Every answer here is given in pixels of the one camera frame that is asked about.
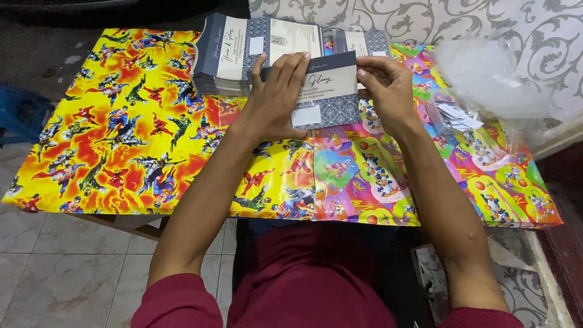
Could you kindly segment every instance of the sleeve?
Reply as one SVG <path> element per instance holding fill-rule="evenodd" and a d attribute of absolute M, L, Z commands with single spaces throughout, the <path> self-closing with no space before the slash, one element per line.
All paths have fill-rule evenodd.
<path fill-rule="evenodd" d="M 445 317 L 438 328 L 524 328 L 512 313 L 476 308 L 455 308 Z"/>
<path fill-rule="evenodd" d="M 175 274 L 150 286 L 134 313 L 131 328 L 223 327 L 214 297 L 202 278 L 193 273 Z"/>

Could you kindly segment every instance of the small white card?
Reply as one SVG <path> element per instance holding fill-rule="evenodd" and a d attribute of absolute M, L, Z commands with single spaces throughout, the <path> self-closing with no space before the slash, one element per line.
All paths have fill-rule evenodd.
<path fill-rule="evenodd" d="M 260 55 L 263 53 L 263 37 L 252 37 L 249 40 L 249 55 Z"/>
<path fill-rule="evenodd" d="M 294 127 L 321 122 L 320 106 L 296 109 L 291 113 L 291 125 Z"/>

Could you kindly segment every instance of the table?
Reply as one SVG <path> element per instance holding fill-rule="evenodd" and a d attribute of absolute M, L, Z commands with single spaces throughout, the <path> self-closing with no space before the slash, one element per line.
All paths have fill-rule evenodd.
<path fill-rule="evenodd" d="M 2 201 L 159 237 L 154 227 L 116 222 L 171 214 L 245 103 L 193 92 L 188 71 L 199 36 L 105 29 Z M 424 105 L 428 91 L 445 83 L 431 47 L 394 44 L 391 55 L 414 71 L 417 113 L 486 225 L 561 223 L 530 153 L 525 146 L 508 153 L 499 124 L 475 131 L 499 157 L 488 166 L 463 135 L 435 135 Z M 372 104 L 360 106 L 362 123 L 256 148 L 231 215 L 419 225 L 399 147 L 383 133 Z M 375 179 L 381 169 L 386 176 Z"/>

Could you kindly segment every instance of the person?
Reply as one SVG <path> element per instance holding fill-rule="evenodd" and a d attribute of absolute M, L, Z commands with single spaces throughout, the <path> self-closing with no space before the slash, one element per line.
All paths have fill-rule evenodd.
<path fill-rule="evenodd" d="M 219 307 L 200 277 L 205 252 L 229 214 L 252 150 L 262 141 L 303 140 L 308 135 L 290 125 L 290 115 L 309 53 L 280 57 L 262 84 L 259 71 L 265 58 L 262 54 L 252 68 L 252 93 L 240 116 L 226 130 L 162 233 L 132 327 L 223 324 Z M 403 152 L 423 228 L 448 278 L 452 310 L 440 325 L 523 327 L 508 313 L 494 278 L 480 218 L 415 114 L 412 73 L 387 57 L 359 57 L 357 65 L 365 96 L 373 99 L 383 128 Z M 440 192 L 434 186 L 440 186 Z M 226 326 L 396 327 L 370 284 L 372 249 L 368 251 L 366 240 L 338 229 L 355 225 L 365 226 L 295 222 L 256 235 L 255 260 L 233 294 Z"/>

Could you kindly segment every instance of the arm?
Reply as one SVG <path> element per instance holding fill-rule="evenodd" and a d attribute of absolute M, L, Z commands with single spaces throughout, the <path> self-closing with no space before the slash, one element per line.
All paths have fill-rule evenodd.
<path fill-rule="evenodd" d="M 359 82 L 401 148 L 423 228 L 445 268 L 452 307 L 508 311 L 483 224 L 415 114 L 412 73 L 387 57 L 359 57 L 357 64 L 376 73 L 360 69 Z"/>
<path fill-rule="evenodd" d="M 310 56 L 282 56 L 263 85 L 259 73 L 265 60 L 262 54 L 253 66 L 253 92 L 245 109 L 174 209 L 152 257 L 148 286 L 174 274 L 200 275 L 205 252 L 229 214 L 251 151 L 261 141 L 306 138 L 306 131 L 292 128 L 290 117 Z"/>

